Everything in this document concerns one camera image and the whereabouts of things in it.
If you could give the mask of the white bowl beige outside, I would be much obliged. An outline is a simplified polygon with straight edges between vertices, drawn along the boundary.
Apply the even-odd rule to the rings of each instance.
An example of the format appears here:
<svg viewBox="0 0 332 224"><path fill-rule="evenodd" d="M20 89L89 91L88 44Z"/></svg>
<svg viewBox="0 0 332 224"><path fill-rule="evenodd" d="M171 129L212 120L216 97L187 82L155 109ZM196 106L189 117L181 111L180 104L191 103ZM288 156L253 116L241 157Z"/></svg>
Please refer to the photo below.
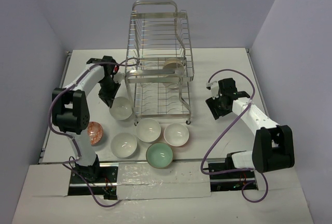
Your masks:
<svg viewBox="0 0 332 224"><path fill-rule="evenodd" d="M184 70L182 61L178 58L168 58L163 64L163 69L181 69Z"/></svg>

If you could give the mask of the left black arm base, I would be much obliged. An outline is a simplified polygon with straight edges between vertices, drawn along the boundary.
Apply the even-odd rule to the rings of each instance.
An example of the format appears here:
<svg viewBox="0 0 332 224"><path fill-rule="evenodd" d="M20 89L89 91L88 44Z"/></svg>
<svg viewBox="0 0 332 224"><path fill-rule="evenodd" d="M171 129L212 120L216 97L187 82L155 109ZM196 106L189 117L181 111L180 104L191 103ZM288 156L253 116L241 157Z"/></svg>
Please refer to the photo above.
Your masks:
<svg viewBox="0 0 332 224"><path fill-rule="evenodd" d="M93 194L102 197L103 200L118 200L117 197L117 176L118 166L101 166L99 178L89 182ZM75 173L71 174L68 187L69 196L91 195L87 184Z"/></svg>

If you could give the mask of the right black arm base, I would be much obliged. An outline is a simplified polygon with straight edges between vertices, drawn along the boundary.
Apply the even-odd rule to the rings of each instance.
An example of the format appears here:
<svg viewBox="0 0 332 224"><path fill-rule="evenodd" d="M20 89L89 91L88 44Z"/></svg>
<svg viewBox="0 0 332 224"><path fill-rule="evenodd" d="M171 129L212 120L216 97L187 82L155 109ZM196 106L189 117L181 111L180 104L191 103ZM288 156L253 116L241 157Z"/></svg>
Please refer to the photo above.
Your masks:
<svg viewBox="0 0 332 224"><path fill-rule="evenodd" d="M212 161L208 162L204 166L205 172L220 172L230 169L235 169L233 161L231 159L231 154L227 154L224 161ZM241 191L242 187L245 190L256 190L256 177L254 172L251 171L239 171L231 172L218 175L210 175L210 189L211 192L221 192L221 191Z"/></svg>

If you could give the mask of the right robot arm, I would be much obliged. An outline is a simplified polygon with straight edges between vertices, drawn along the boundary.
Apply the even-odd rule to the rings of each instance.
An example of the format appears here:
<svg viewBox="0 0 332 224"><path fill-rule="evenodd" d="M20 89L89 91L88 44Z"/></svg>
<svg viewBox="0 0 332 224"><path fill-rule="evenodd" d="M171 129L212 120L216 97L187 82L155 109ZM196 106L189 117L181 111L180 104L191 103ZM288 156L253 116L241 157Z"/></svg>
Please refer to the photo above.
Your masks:
<svg viewBox="0 0 332 224"><path fill-rule="evenodd" d="M291 168L295 165L293 133L289 126L279 125L265 115L245 91L238 91L233 78L207 83L211 97L205 102L214 119L229 113L236 114L254 134L251 151L227 155L225 171L231 178L243 171L259 173Z"/></svg>

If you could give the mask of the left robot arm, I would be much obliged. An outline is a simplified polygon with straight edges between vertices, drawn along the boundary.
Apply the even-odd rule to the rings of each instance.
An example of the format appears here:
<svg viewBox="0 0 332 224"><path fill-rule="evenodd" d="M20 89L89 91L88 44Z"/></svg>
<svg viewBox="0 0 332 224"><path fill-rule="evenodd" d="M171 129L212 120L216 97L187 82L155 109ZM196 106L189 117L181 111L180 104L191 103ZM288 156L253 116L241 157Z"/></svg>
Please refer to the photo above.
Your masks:
<svg viewBox="0 0 332 224"><path fill-rule="evenodd" d="M120 80L115 77L123 65L111 56L90 58L73 82L52 92L48 112L49 129L71 142L74 151L73 170L88 182L95 182L101 177L101 168L87 132L90 122L87 96L96 85L100 85L99 98L107 107L112 107L120 88Z"/></svg>

